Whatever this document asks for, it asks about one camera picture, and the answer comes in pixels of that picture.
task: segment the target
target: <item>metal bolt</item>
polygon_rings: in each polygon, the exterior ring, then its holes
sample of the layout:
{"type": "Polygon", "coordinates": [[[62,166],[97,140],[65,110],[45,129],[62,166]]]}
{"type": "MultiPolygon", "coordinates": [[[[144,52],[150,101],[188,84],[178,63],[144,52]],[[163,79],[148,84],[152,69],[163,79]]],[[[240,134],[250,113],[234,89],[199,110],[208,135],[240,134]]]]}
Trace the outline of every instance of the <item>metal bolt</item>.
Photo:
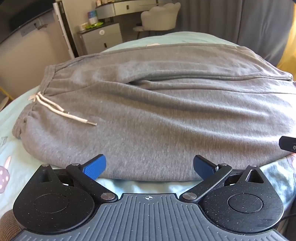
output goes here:
{"type": "Polygon", "coordinates": [[[197,198],[196,194],[192,192],[186,192],[182,195],[182,197],[186,200],[193,200],[197,198]]]}
{"type": "Polygon", "coordinates": [[[104,200],[112,200],[115,198],[115,195],[113,193],[110,192],[105,192],[101,195],[101,198],[104,200]]]}

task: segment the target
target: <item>bed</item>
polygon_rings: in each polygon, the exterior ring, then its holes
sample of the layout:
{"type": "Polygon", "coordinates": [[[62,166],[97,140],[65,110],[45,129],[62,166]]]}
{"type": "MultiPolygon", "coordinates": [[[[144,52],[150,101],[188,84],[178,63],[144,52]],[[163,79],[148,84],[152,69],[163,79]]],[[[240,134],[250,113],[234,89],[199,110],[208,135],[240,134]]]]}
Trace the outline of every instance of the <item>bed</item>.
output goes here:
{"type": "MultiPolygon", "coordinates": [[[[107,51],[138,46],[176,43],[217,43],[235,45],[209,34],[178,32],[130,41],[112,47],[107,51]]],[[[12,135],[12,128],[16,119],[23,108],[32,101],[28,99],[31,95],[36,93],[37,89],[38,87],[29,90],[0,112],[0,166],[4,166],[7,158],[11,156],[11,161],[8,166],[10,179],[5,192],[0,194],[0,217],[6,211],[12,209],[15,199],[24,185],[43,163],[28,154],[23,148],[21,141],[12,135]]],[[[296,156],[291,154],[262,166],[261,170],[272,183],[284,203],[285,210],[288,212],[296,192],[294,179],[296,156]]],[[[97,179],[97,182],[115,192],[118,196],[121,196],[122,193],[176,193],[179,196],[200,181],[201,180],[185,182],[144,182],[103,178],[97,179]]]]}

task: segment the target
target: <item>chair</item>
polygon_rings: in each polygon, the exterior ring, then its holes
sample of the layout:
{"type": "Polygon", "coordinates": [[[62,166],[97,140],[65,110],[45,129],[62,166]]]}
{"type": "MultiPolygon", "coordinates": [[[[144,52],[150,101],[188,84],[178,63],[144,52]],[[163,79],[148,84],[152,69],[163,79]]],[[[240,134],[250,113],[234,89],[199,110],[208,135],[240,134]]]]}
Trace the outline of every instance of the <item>chair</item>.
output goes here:
{"type": "Polygon", "coordinates": [[[138,32],[137,39],[143,31],[165,31],[176,27],[177,15],[181,8],[180,3],[168,3],[163,7],[155,6],[149,11],[141,13],[142,26],[134,27],[133,30],[138,32]]]}

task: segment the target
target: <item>television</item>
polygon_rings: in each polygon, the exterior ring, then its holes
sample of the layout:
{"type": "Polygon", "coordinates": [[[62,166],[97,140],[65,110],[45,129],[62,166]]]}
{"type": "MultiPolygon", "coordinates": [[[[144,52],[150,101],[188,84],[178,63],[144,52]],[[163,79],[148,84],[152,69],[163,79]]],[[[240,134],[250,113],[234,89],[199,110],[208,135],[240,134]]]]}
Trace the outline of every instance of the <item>television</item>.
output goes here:
{"type": "Polygon", "coordinates": [[[0,43],[26,23],[53,9],[55,0],[0,0],[0,43]]]}

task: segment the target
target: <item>drawstring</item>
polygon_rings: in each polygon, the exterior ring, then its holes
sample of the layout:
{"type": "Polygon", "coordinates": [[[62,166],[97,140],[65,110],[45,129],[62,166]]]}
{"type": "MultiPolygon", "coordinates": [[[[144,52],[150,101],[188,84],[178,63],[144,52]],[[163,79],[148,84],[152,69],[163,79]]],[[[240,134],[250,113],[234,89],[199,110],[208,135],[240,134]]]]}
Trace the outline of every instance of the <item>drawstring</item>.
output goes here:
{"type": "Polygon", "coordinates": [[[51,100],[45,98],[40,92],[37,93],[37,95],[35,95],[34,97],[34,101],[35,99],[41,104],[41,105],[44,105],[45,107],[47,107],[48,109],[50,109],[52,112],[54,113],[57,113],[58,115],[62,115],[64,117],[67,117],[67,118],[70,118],[70,119],[73,119],[73,120],[77,120],[77,121],[80,121],[82,123],[85,123],[85,124],[90,124],[90,125],[93,125],[93,126],[96,126],[96,123],[92,123],[86,119],[82,119],[82,118],[79,118],[75,115],[70,115],[67,111],[65,111],[62,107],[60,107],[58,104],[52,102],[51,100]],[[57,109],[59,110],[56,110],[55,108],[51,107],[49,104],[43,102],[42,100],[50,103],[51,105],[55,106],[57,109]]]}

